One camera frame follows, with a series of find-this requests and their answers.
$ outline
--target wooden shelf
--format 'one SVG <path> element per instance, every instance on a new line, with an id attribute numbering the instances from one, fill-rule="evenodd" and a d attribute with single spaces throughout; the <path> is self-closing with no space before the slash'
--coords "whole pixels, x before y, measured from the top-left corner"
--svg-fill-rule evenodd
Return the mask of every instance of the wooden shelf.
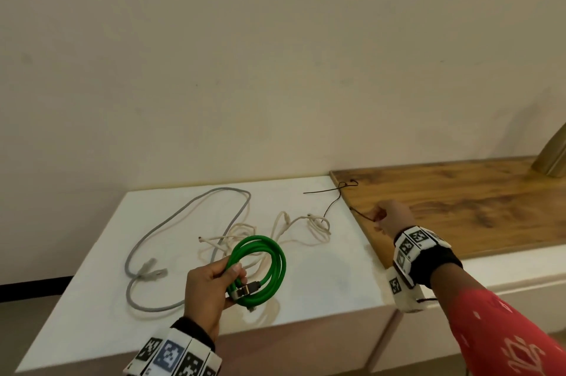
<path id="1" fill-rule="evenodd" d="M 383 199 L 412 209 L 419 224 L 445 238 L 461 258 L 566 243 L 566 178 L 530 169 L 533 158 L 458 161 L 332 171 L 345 202 L 369 212 Z M 372 222 L 354 214 L 385 267 L 393 243 Z"/>

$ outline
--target red sleeve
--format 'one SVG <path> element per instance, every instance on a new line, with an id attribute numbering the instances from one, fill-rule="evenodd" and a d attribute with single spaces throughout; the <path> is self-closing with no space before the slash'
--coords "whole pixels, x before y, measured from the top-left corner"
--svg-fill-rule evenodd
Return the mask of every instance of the red sleeve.
<path id="1" fill-rule="evenodd" d="M 562 347 L 491 291 L 463 291 L 448 321 L 474 376 L 566 375 Z"/>

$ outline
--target white table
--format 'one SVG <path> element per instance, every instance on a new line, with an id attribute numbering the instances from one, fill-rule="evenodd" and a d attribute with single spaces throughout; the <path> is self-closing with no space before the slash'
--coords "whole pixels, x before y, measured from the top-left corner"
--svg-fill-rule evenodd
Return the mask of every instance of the white table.
<path id="1" fill-rule="evenodd" d="M 327 176 L 231 186 L 252 193 L 249 210 L 239 221 L 257 225 L 258 233 L 265 235 L 270 234 L 280 210 L 292 218 L 309 212 L 322 215 L 336 198 L 336 192 L 303 194 L 333 188 Z M 141 236 L 210 188 L 128 193 L 18 372 L 116 374 L 149 334 L 173 323 L 181 309 L 147 314 L 127 306 L 124 291 L 129 279 L 124 261 Z M 148 239 L 132 266 L 156 257 L 156 267 L 167 267 L 169 276 L 139 284 L 135 299 L 148 306 L 180 300 L 186 272 L 210 258 L 210 247 L 200 244 L 198 236 L 222 234 L 243 201 L 244 196 L 236 192 L 215 193 Z M 376 371 L 458 352 L 442 311 L 433 307 L 404 315 L 376 361 L 372 351 L 394 312 L 383 266 L 343 201 L 336 202 L 327 217 L 332 231 L 329 243 L 317 242 L 305 222 L 295 224 L 283 236 L 287 274 L 273 299 L 253 313 L 239 306 L 224 312 L 217 342 L 223 376 L 323 376 L 362 368 L 368 360 L 370 370 Z M 565 255 L 563 245 L 464 264 L 480 282 L 545 331 L 557 331 L 566 327 Z"/>

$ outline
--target white countertop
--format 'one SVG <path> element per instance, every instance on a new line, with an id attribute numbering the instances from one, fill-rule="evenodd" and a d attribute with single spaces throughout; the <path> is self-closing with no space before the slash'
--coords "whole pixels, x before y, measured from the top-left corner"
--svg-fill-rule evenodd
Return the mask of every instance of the white countertop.
<path id="1" fill-rule="evenodd" d="M 328 176 L 231 184 L 252 193 L 248 210 L 238 219 L 267 235 L 281 210 L 291 218 L 322 215 L 337 192 L 303 194 L 334 188 Z M 155 225 L 192 197 L 213 186 L 146 190 L 126 194 L 67 290 L 57 303 L 18 372 L 85 359 L 136 351 L 157 327 L 171 324 L 182 309 L 148 314 L 126 304 L 129 278 L 124 261 L 131 247 Z M 183 298 L 188 270 L 209 262 L 211 247 L 198 237 L 220 236 L 245 197 L 218 192 L 186 209 L 150 237 L 132 260 L 137 270 L 151 257 L 156 268 L 169 275 L 156 282 L 139 283 L 134 299 L 146 306 L 163 306 Z M 287 274 L 276 295 L 249 313 L 240 306 L 225 311 L 220 333 L 252 330 L 343 314 L 392 304 L 379 263 L 344 202 L 336 202 L 328 215 L 332 232 L 321 244 L 306 228 L 295 223 L 280 244 L 287 257 Z M 478 281 L 494 291 L 519 288 L 566 274 L 566 245 L 464 261 Z"/>

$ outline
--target gray cable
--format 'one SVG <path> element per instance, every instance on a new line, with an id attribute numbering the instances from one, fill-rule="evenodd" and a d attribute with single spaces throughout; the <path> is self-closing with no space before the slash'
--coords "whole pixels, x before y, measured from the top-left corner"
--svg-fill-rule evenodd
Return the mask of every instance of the gray cable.
<path id="1" fill-rule="evenodd" d="M 240 208 L 238 213 L 234 216 L 234 218 L 232 218 L 232 221 L 230 221 L 230 223 L 228 224 L 228 227 L 226 227 L 226 230 L 224 230 L 222 237 L 219 239 L 218 244 L 220 245 L 222 243 L 224 237 L 226 236 L 226 234 L 232 228 L 232 225 L 234 224 L 234 222 L 236 222 L 236 220 L 238 219 L 240 214 L 242 214 L 242 212 L 244 211 L 246 206 L 248 206 L 248 204 L 250 203 L 251 193 L 249 191 L 242 190 L 242 189 L 239 189 L 239 188 L 233 188 L 233 187 L 216 187 L 216 188 L 213 188 L 212 190 L 207 191 L 206 193 L 202 193 L 200 196 L 197 196 L 194 199 L 192 199 L 191 201 L 189 201 L 186 205 L 184 205 L 181 209 L 179 209 L 177 212 L 175 212 L 173 215 L 171 215 L 165 221 L 163 221 L 163 222 L 157 224 L 155 227 L 153 227 L 152 230 L 150 230 L 148 233 L 146 233 L 144 235 L 144 237 L 142 237 L 139 240 L 139 242 L 137 244 L 135 244 L 135 246 L 132 248 L 132 250 L 130 251 L 130 254 L 128 254 L 128 258 L 126 258 L 126 264 L 124 264 L 124 270 L 126 272 L 126 275 L 129 278 L 131 278 L 130 283 L 128 284 L 128 286 L 126 288 L 126 300 L 128 301 L 128 304 L 132 308 L 141 310 L 143 312 L 163 312 L 163 311 L 166 311 L 166 310 L 178 308 L 179 306 L 182 306 L 185 303 L 184 300 L 181 300 L 181 301 L 179 301 L 179 302 L 177 302 L 173 305 L 163 306 L 161 308 L 146 308 L 145 306 L 140 306 L 137 303 L 135 303 L 132 300 L 131 289 L 134 286 L 134 284 L 136 283 L 136 281 L 138 281 L 138 280 L 150 281 L 150 280 L 156 280 L 156 279 L 159 279 L 159 278 L 163 278 L 163 277 L 167 276 L 167 269 L 166 268 L 158 269 L 158 270 L 154 270 L 154 271 L 150 272 L 151 268 L 153 267 L 153 265 L 157 261 L 155 258 L 151 258 L 150 260 L 146 261 L 142 265 L 142 268 L 138 271 L 138 273 L 133 273 L 130 270 L 130 262 L 131 262 L 132 257 L 134 256 L 134 253 L 138 250 L 138 248 L 143 243 L 143 241 L 145 239 L 147 239 L 153 232 L 155 232 L 156 230 L 160 229 L 165 224 L 170 222 L 174 217 L 176 217 L 181 212 L 183 212 L 192 202 L 197 201 L 198 199 L 201 199 L 202 197 L 204 197 L 204 196 L 206 196 L 210 193 L 214 193 L 214 192 L 217 192 L 217 191 L 220 191 L 220 190 L 231 190 L 231 191 L 234 191 L 234 192 L 247 194 L 246 201 L 244 202 L 244 204 L 242 205 L 242 207 Z M 216 248 L 214 248 L 214 251 L 212 251 L 212 257 L 210 258 L 211 263 L 214 261 L 214 258 L 216 257 L 217 251 L 218 250 Z"/>

